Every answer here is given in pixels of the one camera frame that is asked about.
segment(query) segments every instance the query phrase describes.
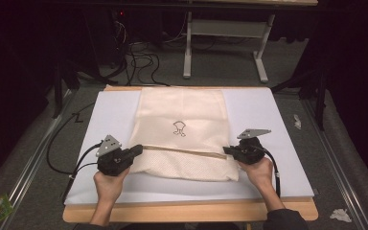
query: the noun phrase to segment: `sleeve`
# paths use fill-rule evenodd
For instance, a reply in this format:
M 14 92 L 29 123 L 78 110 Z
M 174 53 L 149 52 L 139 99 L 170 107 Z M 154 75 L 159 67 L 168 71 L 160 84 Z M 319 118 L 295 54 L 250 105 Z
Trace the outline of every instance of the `sleeve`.
M 267 213 L 264 230 L 308 230 L 306 221 L 297 211 L 278 209 Z
M 101 227 L 101 226 L 89 224 L 89 223 L 79 223 L 74 229 L 75 230 L 111 230 L 112 228 L 111 227 Z

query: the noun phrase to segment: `table leg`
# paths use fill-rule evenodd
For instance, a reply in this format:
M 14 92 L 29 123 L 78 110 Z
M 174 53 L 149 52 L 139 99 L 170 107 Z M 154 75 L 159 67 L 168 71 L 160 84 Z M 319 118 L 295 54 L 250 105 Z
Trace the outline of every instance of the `table leg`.
M 268 36 L 270 35 L 271 28 L 273 27 L 275 15 L 272 14 L 268 17 L 267 24 L 264 28 L 264 33 L 261 40 L 260 50 L 258 52 L 253 52 L 253 58 L 255 59 L 256 67 L 258 68 L 259 77 L 262 83 L 268 82 L 267 74 L 265 73 L 265 67 L 262 62 L 263 51 L 265 50 L 265 45 L 268 40 Z
M 184 57 L 184 79 L 191 77 L 191 27 L 193 22 L 193 14 L 189 11 L 187 16 L 187 47 L 185 49 Z
M 252 224 L 251 223 L 246 223 L 246 230 L 252 230 Z

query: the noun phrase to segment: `wire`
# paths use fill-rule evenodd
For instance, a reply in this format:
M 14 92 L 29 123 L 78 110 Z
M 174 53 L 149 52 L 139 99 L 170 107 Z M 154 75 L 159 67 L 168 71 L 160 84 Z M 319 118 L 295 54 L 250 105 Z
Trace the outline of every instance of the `wire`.
M 266 155 L 268 155 L 268 157 L 270 157 L 271 162 L 273 162 L 274 175 L 275 175 L 274 178 L 276 179 L 276 194 L 277 194 L 278 197 L 280 197 L 280 195 L 281 195 L 280 173 L 279 173 L 279 169 L 277 168 L 276 161 L 274 160 L 274 156 L 265 148 L 260 148 L 260 147 L 257 147 L 257 146 L 250 146 L 250 147 L 255 148 L 257 150 L 261 150 Z
M 169 47 L 173 47 L 173 48 L 179 48 L 179 47 L 183 47 L 187 44 L 186 40 L 183 40 L 183 38 L 185 38 L 186 36 L 183 35 L 175 40 L 170 40 L 170 41 L 165 41 L 165 45 L 169 46 Z
M 127 43 L 126 43 L 126 41 L 127 41 L 127 30 L 125 28 L 125 25 L 122 24 L 121 22 L 117 21 L 115 19 L 115 17 L 114 17 L 113 23 L 114 23 L 115 35 L 116 35 L 116 36 L 113 36 L 113 38 L 114 38 L 115 43 L 116 43 L 116 52 L 117 52 L 117 55 L 120 56 L 120 59 L 118 60 L 118 62 L 119 62 L 118 63 L 119 64 L 118 69 L 116 71 L 114 71 L 114 72 L 106 75 L 106 76 L 102 76 L 98 68 L 96 70 L 92 70 L 90 68 L 84 67 L 83 65 L 80 65 L 79 63 L 77 63 L 77 62 L 75 62 L 73 60 L 68 59 L 67 60 L 67 63 L 76 70 L 77 77 L 79 79 L 84 80 L 84 81 L 92 81 L 92 79 L 94 79 L 95 81 L 99 81 L 99 82 L 110 84 L 110 85 L 118 84 L 118 82 L 116 80 L 111 80 L 110 78 L 113 78 L 115 76 L 120 75 L 127 68 L 127 61 L 126 61 L 126 53 L 127 53 Z M 123 32 L 123 39 L 120 42 L 118 40 L 118 38 L 120 36 L 122 36 L 121 35 L 122 32 Z M 87 78 L 85 76 L 82 76 L 79 72 L 85 73 L 86 75 L 88 75 L 92 79 L 91 78 Z
M 70 118 L 68 118 L 64 124 L 62 124 L 62 126 L 57 129 L 57 131 L 55 132 L 55 134 L 53 135 L 52 139 L 50 140 L 48 146 L 47 146 L 47 151 L 46 151 L 46 161 L 47 164 L 49 165 L 50 169 L 52 169 L 53 171 L 57 172 L 57 173 L 62 173 L 62 174 L 72 174 L 72 172 L 67 172 L 67 171 L 63 171 L 63 170 L 59 170 L 56 167 L 54 167 L 52 165 L 52 163 L 50 162 L 50 149 L 53 145 L 53 142 L 55 141 L 56 137 L 58 136 L 58 134 L 62 131 L 62 129 L 78 114 L 80 114 L 82 111 L 84 111 L 86 108 L 88 108 L 89 106 L 93 105 L 94 103 L 90 103 L 87 106 L 83 107 L 82 109 L 80 109 L 79 111 L 72 113 L 72 116 Z
M 129 45 L 132 46 L 131 47 L 132 52 L 141 53 L 141 52 L 144 52 L 145 50 L 147 50 L 149 48 L 150 42 L 134 42 L 134 43 L 131 43 Z M 144 46 L 140 50 L 133 51 L 133 46 L 138 46 L 138 45 L 144 45 Z
M 181 38 L 183 38 L 183 37 L 186 37 L 185 35 L 181 35 L 181 34 L 183 33 L 183 31 L 184 31 L 184 27 L 185 27 L 186 22 L 187 22 L 187 14 L 188 14 L 187 12 L 184 14 L 183 24 L 182 24 L 182 26 L 181 26 L 181 30 L 180 30 L 180 32 L 177 34 L 177 36 L 176 36 L 175 38 L 171 39 L 171 40 L 163 41 L 163 43 L 168 44 L 168 43 L 170 43 L 170 42 L 174 42 L 174 41 L 180 40 L 180 39 L 181 39 Z
M 129 48 L 129 50 L 130 50 L 129 55 L 132 56 L 130 66 L 133 67 L 133 73 L 132 73 L 131 76 L 129 76 L 127 71 L 126 71 L 127 79 L 128 79 L 126 85 L 129 85 L 129 86 L 132 85 L 132 80 L 133 80 L 133 77 L 134 77 L 134 73 L 135 73 L 135 70 L 137 69 L 137 78 L 138 78 L 138 81 L 141 82 L 142 84 L 170 86 L 169 84 L 158 81 L 154 78 L 155 73 L 157 72 L 157 70 L 160 67 L 160 59 L 159 59 L 158 55 L 156 55 L 156 54 L 146 54 L 146 53 L 143 53 L 143 52 L 136 52 L 136 54 L 134 54 L 133 46 L 138 45 L 138 44 L 143 44 L 143 43 L 131 44 L 130 48 Z M 148 43 L 146 43 L 146 44 L 147 44 L 146 48 L 142 49 L 141 51 L 144 51 L 149 47 L 149 44 Z M 142 79 L 141 73 L 144 71 L 145 68 L 151 67 L 153 64 L 156 64 L 156 67 L 150 73 L 150 78 L 151 78 L 152 82 L 145 82 Z
M 249 40 L 251 40 L 252 37 L 230 37 L 230 36 L 221 36 L 221 37 L 217 37 L 217 42 L 218 43 L 222 43 L 222 44 L 230 44 L 230 45 L 238 45 L 238 44 L 242 44 L 242 43 L 246 43 Z
M 82 170 L 83 168 L 85 168 L 85 167 L 87 167 L 87 166 L 90 166 L 90 165 L 98 165 L 98 163 L 97 163 L 97 162 L 95 162 L 95 163 L 89 163 L 89 164 L 83 165 L 83 166 L 81 166 L 81 167 L 77 170 L 77 172 L 79 172 L 79 171 L 80 171 L 80 170 Z
M 194 44 L 192 45 L 192 48 L 193 49 L 195 49 L 195 50 L 202 50 L 202 51 L 206 51 L 206 50 L 209 50 L 209 49 L 211 49 L 212 47 L 214 47 L 215 46 L 215 44 L 217 43 L 217 39 L 215 38 L 215 37 L 210 37 L 210 36 L 207 36 L 207 38 L 210 38 L 209 40 L 212 40 L 212 43 L 209 45 L 209 46 L 207 46 L 207 47 L 205 47 L 205 48 L 197 48 Z
M 77 174 L 79 173 L 79 170 L 82 169 L 83 167 L 85 166 L 82 166 L 80 168 L 80 164 L 81 162 L 83 161 L 83 159 L 85 158 L 85 156 L 92 150 L 96 149 L 96 148 L 99 148 L 101 146 L 103 142 L 100 142 L 99 144 L 95 145 L 95 146 L 92 146 L 91 148 L 89 148 L 83 155 L 82 157 L 80 158 L 79 162 L 77 163 L 76 167 L 74 168 L 73 172 L 70 173 L 70 179 L 68 180 L 68 184 L 67 184 L 67 187 L 65 188 L 65 191 L 62 195 L 62 203 L 64 203 L 65 201 L 65 198 L 67 197 L 68 193 L 70 192 L 71 190 L 71 187 L 73 186 L 73 183 L 74 183 L 74 180 L 76 179 L 77 177 Z

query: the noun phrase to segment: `cream fabric bag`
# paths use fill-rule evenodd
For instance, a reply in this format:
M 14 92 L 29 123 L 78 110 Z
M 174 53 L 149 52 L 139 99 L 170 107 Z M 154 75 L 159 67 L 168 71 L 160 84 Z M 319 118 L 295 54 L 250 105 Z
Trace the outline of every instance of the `cream fabric bag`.
M 202 181 L 238 180 L 220 90 L 143 88 L 129 146 L 141 144 L 131 173 Z

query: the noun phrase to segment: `printed logo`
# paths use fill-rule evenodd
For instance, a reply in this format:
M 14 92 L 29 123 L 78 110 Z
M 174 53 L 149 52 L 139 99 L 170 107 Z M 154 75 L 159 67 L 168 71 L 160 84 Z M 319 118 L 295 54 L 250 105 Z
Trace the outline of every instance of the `printed logo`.
M 185 137 L 185 133 L 184 133 L 184 127 L 185 127 L 185 123 L 181 122 L 181 121 L 176 121 L 173 123 L 173 125 L 177 128 L 177 131 L 173 132 L 175 135 L 181 135 L 182 137 Z

